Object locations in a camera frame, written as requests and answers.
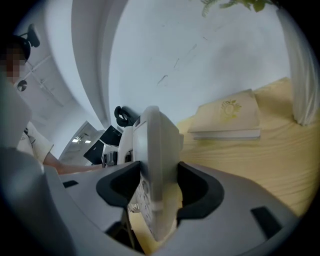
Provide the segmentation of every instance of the wooden table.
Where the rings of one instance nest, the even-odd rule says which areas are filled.
[[[187,133],[192,117],[177,127],[184,134],[181,161],[251,179],[303,215],[319,186],[320,112],[301,126],[293,119],[291,81],[280,79],[255,91],[260,110],[260,140],[194,140]],[[156,242],[140,213],[129,216],[142,249],[150,254]]]

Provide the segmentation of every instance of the white curtain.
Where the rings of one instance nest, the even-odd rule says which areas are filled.
[[[320,103],[319,62],[302,30],[285,10],[276,11],[289,55],[293,116],[300,125],[310,124]]]

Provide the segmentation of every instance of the white shirt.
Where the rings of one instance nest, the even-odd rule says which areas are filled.
[[[27,135],[25,133],[22,134],[16,149],[35,157],[43,164],[54,145],[43,137],[31,122],[27,124],[26,128]]]

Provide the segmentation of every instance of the book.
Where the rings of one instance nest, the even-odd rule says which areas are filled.
[[[188,130],[194,139],[257,139],[259,107],[251,89],[200,106]]]

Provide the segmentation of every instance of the gold emblem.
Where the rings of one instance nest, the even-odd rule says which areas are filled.
[[[229,122],[230,120],[237,117],[241,109],[241,105],[236,100],[226,100],[221,104],[220,119],[223,122]]]

